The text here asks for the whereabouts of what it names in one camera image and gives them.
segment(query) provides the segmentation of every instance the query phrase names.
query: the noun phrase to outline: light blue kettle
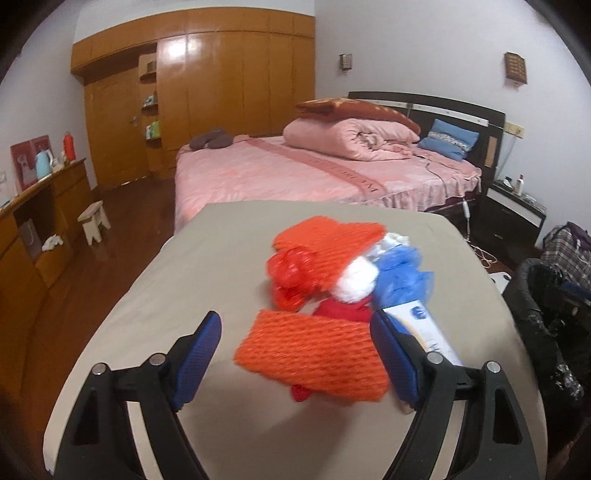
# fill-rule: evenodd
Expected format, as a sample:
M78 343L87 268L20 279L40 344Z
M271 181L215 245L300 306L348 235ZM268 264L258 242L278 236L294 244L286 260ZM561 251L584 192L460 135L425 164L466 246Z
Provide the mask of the light blue kettle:
M41 180L51 173L49 153L47 153L47 150L39 152L35 157L35 169L37 171L37 180Z

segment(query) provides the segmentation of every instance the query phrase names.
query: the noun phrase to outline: orange mesh sleeve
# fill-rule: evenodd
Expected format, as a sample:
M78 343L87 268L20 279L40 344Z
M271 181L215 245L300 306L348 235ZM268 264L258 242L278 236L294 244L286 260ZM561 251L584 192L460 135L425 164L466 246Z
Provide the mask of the orange mesh sleeve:
M261 310L234 361L287 385L349 400L379 401L389 387L366 323Z

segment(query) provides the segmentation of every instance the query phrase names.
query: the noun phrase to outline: pink bedsheet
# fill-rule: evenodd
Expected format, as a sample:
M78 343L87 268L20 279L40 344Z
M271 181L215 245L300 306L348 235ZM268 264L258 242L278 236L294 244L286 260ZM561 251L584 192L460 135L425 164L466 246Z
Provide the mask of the pink bedsheet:
M264 140L284 144L283 137ZM412 149L414 155L425 156L428 160L413 156L406 160L360 162L313 153L375 179L386 187L388 193L385 196L365 200L359 188L330 173L247 142L219 150L192 152L183 148L179 151L175 177L175 231L180 231L208 203L303 200L422 212L480 186L480 169L467 161L456 162L418 147Z

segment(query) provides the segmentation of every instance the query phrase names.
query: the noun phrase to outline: brown pillow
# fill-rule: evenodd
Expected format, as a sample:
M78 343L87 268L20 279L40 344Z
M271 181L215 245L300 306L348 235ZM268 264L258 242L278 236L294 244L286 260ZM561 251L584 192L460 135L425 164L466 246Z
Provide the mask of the brown pillow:
M400 112L386 106L350 98L325 98L298 103L299 118L311 118L322 122L337 122L346 118L365 118L398 122L409 127L417 135L421 127Z

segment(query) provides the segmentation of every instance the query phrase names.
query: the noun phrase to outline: pink blanket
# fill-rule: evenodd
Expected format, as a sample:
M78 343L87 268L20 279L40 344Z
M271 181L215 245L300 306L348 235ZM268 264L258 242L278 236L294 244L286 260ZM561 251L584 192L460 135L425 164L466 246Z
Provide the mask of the pink blanket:
M284 144L283 137L264 141ZM355 185L331 173L248 142L220 150L183 150L178 155L175 179L175 230L182 229L208 203L303 200L425 211L479 187L480 169L467 161L456 162L434 152L411 148L414 155L427 159L413 156L408 160L358 162L313 154L379 181L387 193L371 200L366 200Z
M359 161L401 160L413 156L418 135L397 122L348 118L325 123L298 118L283 130L290 147Z

